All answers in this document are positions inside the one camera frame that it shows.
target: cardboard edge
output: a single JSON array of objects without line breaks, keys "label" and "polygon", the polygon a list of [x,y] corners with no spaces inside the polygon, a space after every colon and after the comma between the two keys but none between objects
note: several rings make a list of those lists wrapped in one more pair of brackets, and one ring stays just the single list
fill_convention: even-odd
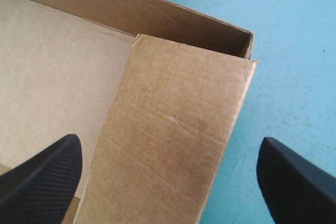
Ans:
[{"label": "cardboard edge", "polygon": [[[249,76],[246,78],[246,83],[245,83],[245,87],[241,93],[241,96],[240,96],[240,100],[238,101],[237,103],[237,107],[236,107],[236,110],[235,110],[235,113],[234,113],[234,116],[232,118],[232,122],[231,122],[231,125],[230,125],[230,131],[228,132],[227,134],[227,138],[230,139],[231,136],[232,136],[232,133],[233,133],[233,130],[234,130],[234,127],[235,127],[235,124],[238,120],[238,117],[239,117],[239,114],[240,114],[240,111],[243,107],[243,103],[244,103],[244,99],[247,95],[247,92],[248,92],[248,89],[250,87],[250,84],[252,82],[252,79],[253,79],[253,76],[254,76],[254,73],[256,71],[256,67],[259,63],[259,60],[254,60],[254,61],[251,61],[252,62],[252,68],[251,68],[251,71],[249,73]],[[221,163],[222,163],[222,160],[223,160],[223,157],[224,157],[224,154],[226,152],[226,149],[227,149],[227,145],[224,146],[224,148],[222,149],[222,151],[220,152],[218,158],[217,158],[217,164],[215,166],[215,169],[213,170],[212,172],[212,178],[211,180],[209,181],[209,184],[208,184],[208,192],[204,198],[204,201],[202,203],[202,206],[200,208],[200,212],[198,213],[198,216],[196,218],[196,221],[195,221],[195,224],[199,224],[201,218],[202,218],[202,215],[203,215],[203,212],[204,212],[204,209],[206,207],[206,204],[208,202],[208,199],[209,199],[209,196],[211,194],[211,191],[213,189],[213,184],[215,182],[215,179],[216,179],[216,176],[217,176],[217,173],[218,173],[218,170],[221,166]]]},{"label": "cardboard edge", "polygon": [[239,57],[244,59],[251,59],[252,49],[254,45],[254,34],[250,32],[250,36],[246,40],[242,50],[240,51]]},{"label": "cardboard edge", "polygon": [[[127,60],[127,64],[126,64],[126,66],[128,65],[128,61],[129,61],[129,59],[130,59],[130,56],[131,56],[133,50],[138,46],[138,44],[139,44],[140,41],[143,39],[143,37],[144,37],[144,34],[137,34],[136,39],[135,39],[135,41],[134,41],[133,44],[132,44],[132,50],[131,50],[131,52],[130,52],[130,54],[129,54],[129,58],[128,58],[128,60]],[[121,85],[121,83],[122,83],[122,81],[123,81],[123,79],[124,79],[124,73],[123,73],[123,76],[122,76],[122,78],[121,78],[121,82],[120,82],[120,84],[119,84],[119,87],[118,87],[118,90],[117,90],[117,94],[119,93],[120,85]],[[111,102],[108,111],[111,110],[113,104],[114,104],[114,100]],[[100,140],[100,136],[101,136],[101,134],[102,134],[103,128],[104,128],[104,126],[105,126],[106,123],[107,123],[108,116],[109,116],[109,113],[107,113],[106,118],[105,118],[104,125],[103,125],[103,127],[101,128],[101,130],[100,130],[99,137],[98,137],[98,141]],[[86,202],[86,192],[88,191],[88,185],[89,185],[89,183],[90,183],[90,177],[91,177],[91,163],[92,163],[93,157],[91,158],[90,163],[89,163],[89,175],[88,175],[88,177],[87,177],[87,179],[86,179],[86,182],[85,182],[85,185],[84,185],[84,189],[83,189],[83,193],[82,193],[82,197],[80,198],[80,201],[79,201],[79,203],[78,203],[78,207],[77,207],[76,214],[75,214],[75,217],[74,217],[74,219],[73,219],[72,224],[82,223],[83,220],[84,220],[84,217],[85,217],[85,212],[86,212],[86,211],[84,211],[84,214],[81,214],[81,211],[79,211],[79,210],[80,210],[80,208],[83,206],[84,203],[87,203],[87,202]]]},{"label": "cardboard edge", "polygon": [[187,10],[187,11],[189,11],[189,12],[196,13],[196,14],[198,14],[198,15],[200,15],[200,16],[203,16],[203,17],[205,17],[205,18],[211,19],[211,20],[216,21],[216,22],[218,22],[218,23],[221,23],[221,24],[223,24],[223,25],[226,25],[226,26],[235,28],[235,29],[237,29],[237,30],[243,31],[243,32],[245,32],[245,33],[247,33],[247,34],[251,34],[251,33],[252,33],[252,32],[249,31],[249,30],[246,30],[246,29],[241,28],[241,27],[238,27],[238,26],[236,26],[236,25],[234,25],[234,24],[225,22],[225,21],[223,21],[223,20],[221,20],[221,19],[215,18],[215,17],[210,16],[210,15],[208,15],[208,14],[201,13],[201,12],[199,12],[199,11],[197,11],[197,10],[194,10],[194,9],[190,8],[190,7],[186,7],[186,6],[180,5],[180,4],[175,3],[175,2],[173,2],[173,1],[170,1],[170,0],[159,0],[159,1],[163,1],[163,2],[165,2],[165,3],[167,3],[167,4],[177,6],[177,7],[181,8],[181,9]]}]

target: blue surface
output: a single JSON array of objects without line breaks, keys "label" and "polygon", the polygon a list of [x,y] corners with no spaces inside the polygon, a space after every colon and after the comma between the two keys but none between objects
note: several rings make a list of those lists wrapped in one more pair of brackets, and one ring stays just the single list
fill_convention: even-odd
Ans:
[{"label": "blue surface", "polygon": [[260,59],[201,223],[273,223],[255,175],[264,136],[336,175],[336,0],[172,1],[252,30]]}]

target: corrugated cardboard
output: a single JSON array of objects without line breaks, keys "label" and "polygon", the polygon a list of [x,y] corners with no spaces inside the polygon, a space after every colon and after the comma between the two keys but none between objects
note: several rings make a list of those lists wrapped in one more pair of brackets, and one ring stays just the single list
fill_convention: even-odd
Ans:
[{"label": "corrugated cardboard", "polygon": [[0,163],[76,133],[87,177],[135,38],[29,0],[0,6]]},{"label": "corrugated cardboard", "polygon": [[[257,64],[252,33],[166,0],[33,1],[0,0],[0,163],[77,133],[77,224],[197,223]],[[137,34],[155,37],[132,49]]]},{"label": "corrugated cardboard", "polygon": [[34,0],[136,36],[148,34],[245,58],[251,32],[166,0]]},{"label": "corrugated cardboard", "polygon": [[140,36],[75,223],[198,223],[255,67]]}]

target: cardboard box wall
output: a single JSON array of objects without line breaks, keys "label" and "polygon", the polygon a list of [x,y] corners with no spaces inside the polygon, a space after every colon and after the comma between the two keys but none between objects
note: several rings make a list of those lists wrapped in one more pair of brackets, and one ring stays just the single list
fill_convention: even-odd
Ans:
[{"label": "cardboard box wall", "polygon": [[0,3],[0,163],[77,133],[77,197],[91,174],[77,223],[198,222],[256,66],[252,34],[165,0],[33,1]]}]

